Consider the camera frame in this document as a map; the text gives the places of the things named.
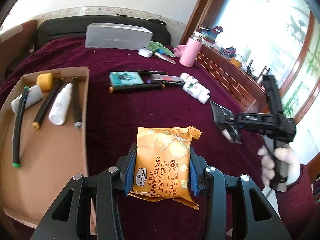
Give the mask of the right white gloved hand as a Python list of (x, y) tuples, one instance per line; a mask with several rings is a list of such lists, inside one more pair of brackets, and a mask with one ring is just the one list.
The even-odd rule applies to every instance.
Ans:
[[(262, 181), (265, 186), (269, 186), (271, 180), (275, 177), (275, 162), (270, 157), (267, 148), (265, 146), (261, 147), (258, 151), (258, 155), (262, 157), (261, 159), (261, 171), (262, 171)], [(300, 177), (300, 162), (293, 151), (293, 149), (285, 145), (284, 147), (276, 148), (274, 150), (274, 155), (279, 161), (283, 161), (289, 165), (288, 178), (286, 185), (291, 185), (295, 183)]]

